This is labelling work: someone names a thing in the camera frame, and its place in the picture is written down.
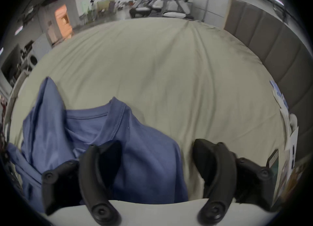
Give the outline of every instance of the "gray padded wall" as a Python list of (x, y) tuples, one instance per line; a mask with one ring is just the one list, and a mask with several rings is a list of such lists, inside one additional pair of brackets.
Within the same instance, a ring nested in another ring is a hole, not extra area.
[(300, 39), (271, 14), (232, 0), (225, 30), (243, 42), (267, 68), (298, 118), (296, 159), (313, 151), (313, 60)]

